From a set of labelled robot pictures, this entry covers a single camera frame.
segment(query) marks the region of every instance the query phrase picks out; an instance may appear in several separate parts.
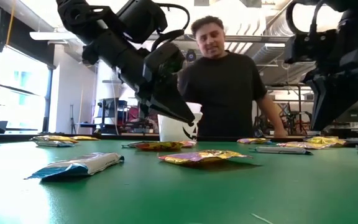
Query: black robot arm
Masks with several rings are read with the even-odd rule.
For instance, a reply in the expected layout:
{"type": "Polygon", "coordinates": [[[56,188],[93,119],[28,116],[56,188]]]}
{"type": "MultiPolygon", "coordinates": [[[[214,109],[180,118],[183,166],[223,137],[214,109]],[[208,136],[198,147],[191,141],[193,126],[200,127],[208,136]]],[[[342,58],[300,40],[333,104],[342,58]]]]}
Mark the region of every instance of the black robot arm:
{"type": "Polygon", "coordinates": [[[151,0],[130,0],[117,14],[108,6],[90,6],[85,0],[57,3],[65,28],[86,45],[83,60],[93,65],[101,59],[118,68],[119,78],[135,91],[144,116],[156,111],[186,123],[194,120],[172,75],[181,69],[185,58],[171,41],[184,34],[188,22],[183,30],[163,34],[167,28],[165,14],[151,0]],[[167,42],[151,52],[137,50],[130,43],[142,44],[155,31],[160,34],[156,42],[167,42]]]}
{"type": "Polygon", "coordinates": [[[311,129],[320,131],[358,101],[358,0],[296,0],[288,7],[287,21],[295,35],[285,46],[285,62],[316,62],[302,82],[314,92],[311,129]],[[292,10],[298,3],[316,5],[309,32],[294,26],[292,10]],[[316,31],[323,4],[343,12],[338,29],[316,31]]]}

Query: green table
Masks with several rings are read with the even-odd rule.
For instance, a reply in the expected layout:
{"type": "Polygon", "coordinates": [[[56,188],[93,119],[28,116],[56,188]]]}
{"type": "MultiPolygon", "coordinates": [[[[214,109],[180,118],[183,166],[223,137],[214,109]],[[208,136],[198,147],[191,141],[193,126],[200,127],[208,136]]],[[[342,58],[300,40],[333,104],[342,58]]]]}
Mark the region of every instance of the green table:
{"type": "MultiPolygon", "coordinates": [[[[355,149],[252,154],[261,166],[204,170],[160,162],[154,152],[121,149],[125,143],[0,144],[0,223],[265,224],[253,213],[274,224],[358,224],[355,149]],[[89,152],[117,152],[126,161],[84,179],[23,179],[49,162],[89,152]]],[[[228,142],[200,142],[183,151],[202,149],[248,153],[248,146],[228,142]]]]}

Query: white wall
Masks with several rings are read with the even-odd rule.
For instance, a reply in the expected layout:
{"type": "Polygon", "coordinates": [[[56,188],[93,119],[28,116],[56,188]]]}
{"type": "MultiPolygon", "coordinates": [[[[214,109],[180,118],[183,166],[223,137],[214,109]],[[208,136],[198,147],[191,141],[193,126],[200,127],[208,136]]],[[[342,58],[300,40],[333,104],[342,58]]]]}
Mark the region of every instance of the white wall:
{"type": "MultiPolygon", "coordinates": [[[[70,134],[70,105],[75,123],[92,122],[96,73],[67,55],[62,45],[55,47],[54,64],[57,69],[53,71],[49,131],[70,134]]],[[[89,128],[80,128],[78,134],[90,132],[89,128]]]]}

